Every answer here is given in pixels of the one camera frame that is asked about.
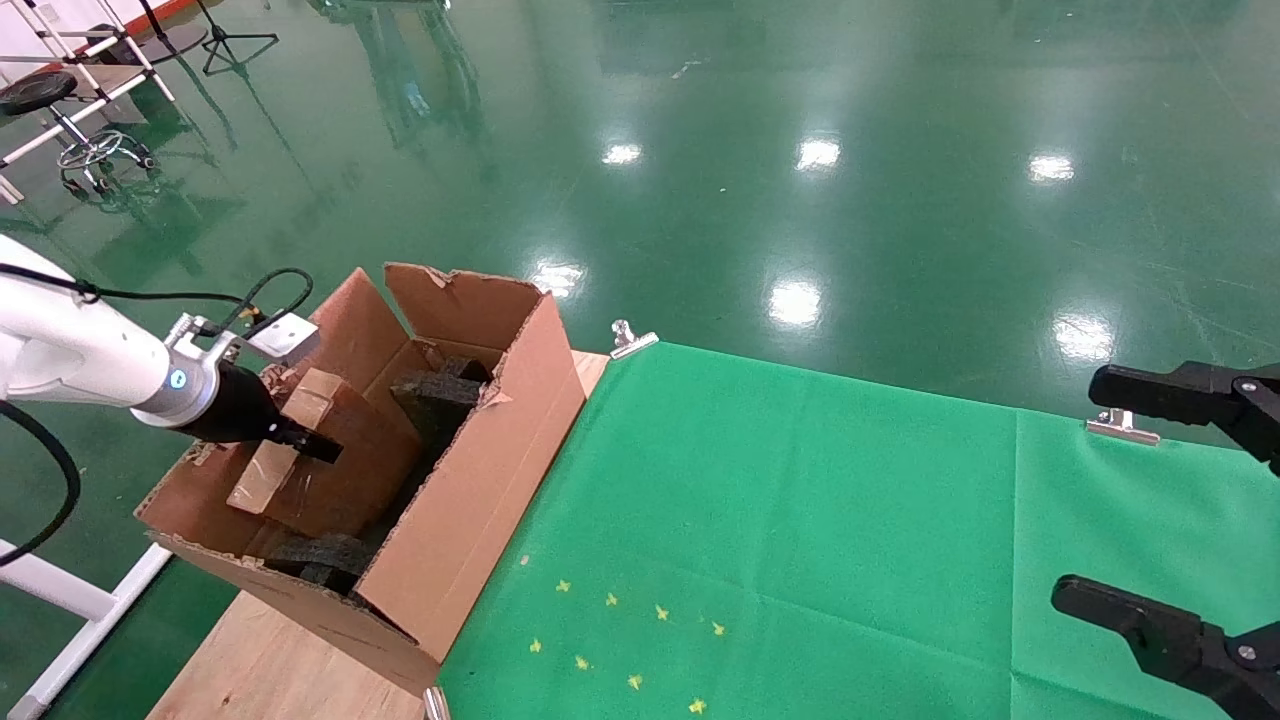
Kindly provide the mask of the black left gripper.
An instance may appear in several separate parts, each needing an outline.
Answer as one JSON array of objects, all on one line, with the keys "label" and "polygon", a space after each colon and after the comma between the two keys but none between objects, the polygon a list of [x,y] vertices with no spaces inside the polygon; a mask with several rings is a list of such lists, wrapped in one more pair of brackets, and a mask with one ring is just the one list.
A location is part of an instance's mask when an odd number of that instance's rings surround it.
[{"label": "black left gripper", "polygon": [[216,378],[211,404],[175,432],[219,445],[271,441],[328,464],[340,457],[344,446],[334,439],[302,425],[284,425],[285,418],[270,391],[251,370],[219,363]]}]

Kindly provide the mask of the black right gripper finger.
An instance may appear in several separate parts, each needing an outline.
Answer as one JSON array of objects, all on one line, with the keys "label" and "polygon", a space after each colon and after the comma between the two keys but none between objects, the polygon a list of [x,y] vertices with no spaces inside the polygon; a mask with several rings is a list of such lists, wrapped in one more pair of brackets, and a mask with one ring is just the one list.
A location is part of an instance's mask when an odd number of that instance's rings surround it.
[{"label": "black right gripper finger", "polygon": [[1088,398],[1101,407],[1193,427],[1217,427],[1279,474],[1279,365],[1234,369],[1183,363],[1169,373],[1115,364],[1097,369]]},{"label": "black right gripper finger", "polygon": [[1079,575],[1060,577],[1051,603],[1120,635],[1144,674],[1211,700],[1230,719],[1279,717],[1279,623],[1229,635],[1197,614]]}]

